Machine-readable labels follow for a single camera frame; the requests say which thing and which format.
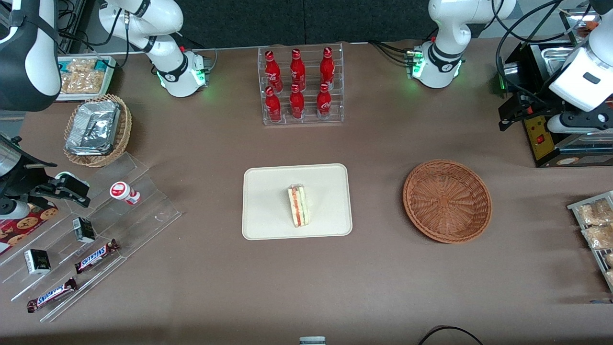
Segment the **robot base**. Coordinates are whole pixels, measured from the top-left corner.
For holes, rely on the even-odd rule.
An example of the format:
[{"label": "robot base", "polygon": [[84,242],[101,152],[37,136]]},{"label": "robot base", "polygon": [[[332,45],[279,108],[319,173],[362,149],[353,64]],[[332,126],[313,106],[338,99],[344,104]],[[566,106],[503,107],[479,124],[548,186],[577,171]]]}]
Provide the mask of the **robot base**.
[{"label": "robot base", "polygon": [[407,67],[407,75],[410,79],[417,79],[427,87],[444,88],[458,75],[462,62],[458,62],[455,67],[450,65],[451,69],[448,72],[441,72],[428,55],[431,45],[432,42],[426,42],[413,48],[414,56],[407,57],[407,60],[415,65]]},{"label": "robot base", "polygon": [[208,86],[208,68],[202,56],[193,52],[184,52],[184,54],[188,58],[188,68],[177,81],[164,80],[158,73],[162,86],[174,97],[187,97],[198,89]]}]

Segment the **brown table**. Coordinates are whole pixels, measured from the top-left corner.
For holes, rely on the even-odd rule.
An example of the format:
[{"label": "brown table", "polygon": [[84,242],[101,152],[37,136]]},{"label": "brown table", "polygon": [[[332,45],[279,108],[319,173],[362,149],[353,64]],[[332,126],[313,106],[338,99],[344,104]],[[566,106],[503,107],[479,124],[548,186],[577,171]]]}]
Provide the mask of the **brown table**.
[{"label": "brown table", "polygon": [[[499,132],[496,43],[474,40],[442,90],[345,44],[346,121],[310,128],[262,125],[254,48],[221,51],[210,87],[185,99],[132,55],[111,89],[134,116],[128,151],[185,214],[50,324],[0,285],[0,343],[416,344],[447,324],[486,344],[610,344],[613,306],[588,303],[610,295],[565,206],[613,189],[611,168],[536,169],[521,125]],[[23,147],[87,177],[62,152],[74,107],[28,114]],[[492,223],[473,242],[433,242],[403,210],[405,177],[434,158],[490,189]],[[243,173],[318,163],[347,166],[351,234],[245,240]]]}]

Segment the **brown basket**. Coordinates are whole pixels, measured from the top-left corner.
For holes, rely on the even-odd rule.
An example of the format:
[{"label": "brown basket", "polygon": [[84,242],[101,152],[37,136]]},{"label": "brown basket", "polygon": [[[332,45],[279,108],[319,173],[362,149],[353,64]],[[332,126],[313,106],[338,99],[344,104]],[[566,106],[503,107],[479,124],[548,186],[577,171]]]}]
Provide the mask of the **brown basket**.
[{"label": "brown basket", "polygon": [[[99,168],[112,163],[126,151],[126,146],[128,146],[128,140],[130,139],[130,130],[132,130],[132,115],[130,114],[130,109],[128,109],[126,103],[124,103],[121,98],[114,95],[104,95],[101,97],[88,99],[85,101],[85,103],[101,101],[114,101],[121,106],[119,124],[117,124],[115,142],[113,143],[113,151],[106,156],[77,156],[64,149],[64,154],[66,154],[66,157],[68,157],[68,159],[73,163],[86,165],[92,168]],[[68,135],[72,129],[72,122],[75,119],[77,110],[78,107],[72,112],[72,116],[70,117],[70,120],[68,120],[68,125],[64,131],[64,140],[68,140]]]},{"label": "brown basket", "polygon": [[413,169],[403,200],[413,224],[443,243],[477,238],[492,218],[492,200],[481,178],[450,160],[432,160]]}]

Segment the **yellow panel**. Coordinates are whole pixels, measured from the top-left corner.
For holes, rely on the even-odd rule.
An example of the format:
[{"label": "yellow panel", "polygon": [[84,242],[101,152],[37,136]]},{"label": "yellow panel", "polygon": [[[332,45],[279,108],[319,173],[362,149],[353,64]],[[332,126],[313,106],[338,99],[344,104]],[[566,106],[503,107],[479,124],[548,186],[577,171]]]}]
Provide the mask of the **yellow panel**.
[{"label": "yellow panel", "polygon": [[[524,120],[524,124],[526,126],[526,133],[528,134],[530,146],[532,146],[532,152],[534,152],[537,160],[545,157],[549,152],[555,149],[551,134],[545,130],[545,117],[533,117],[529,120]],[[544,138],[543,142],[540,144],[537,139],[539,136]]]}]

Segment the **cookie box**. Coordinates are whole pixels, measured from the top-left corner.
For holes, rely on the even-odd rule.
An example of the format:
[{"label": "cookie box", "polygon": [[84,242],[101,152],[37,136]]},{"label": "cookie box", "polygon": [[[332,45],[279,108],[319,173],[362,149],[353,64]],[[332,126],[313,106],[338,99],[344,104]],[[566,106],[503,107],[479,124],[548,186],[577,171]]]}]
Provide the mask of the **cookie box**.
[{"label": "cookie box", "polygon": [[[110,56],[100,56],[100,58],[111,66],[117,65],[115,59]],[[105,95],[109,89],[114,69],[107,67],[100,58],[96,55],[59,56],[58,67],[62,77],[62,91],[57,97],[56,102],[82,101],[84,99],[91,99]],[[87,61],[92,61],[92,63],[89,65],[82,63]],[[89,91],[87,92],[74,93],[67,91],[67,83],[72,82],[76,85],[80,85],[86,82],[87,78],[80,77],[78,73],[84,75],[89,72],[103,74],[104,76],[96,80],[95,87],[89,88]]]},{"label": "cookie box", "polygon": [[6,253],[11,247],[18,244],[58,213],[57,207],[51,202],[47,204],[45,209],[32,204],[29,204],[29,206],[30,213],[27,217],[0,220],[0,255]]}]

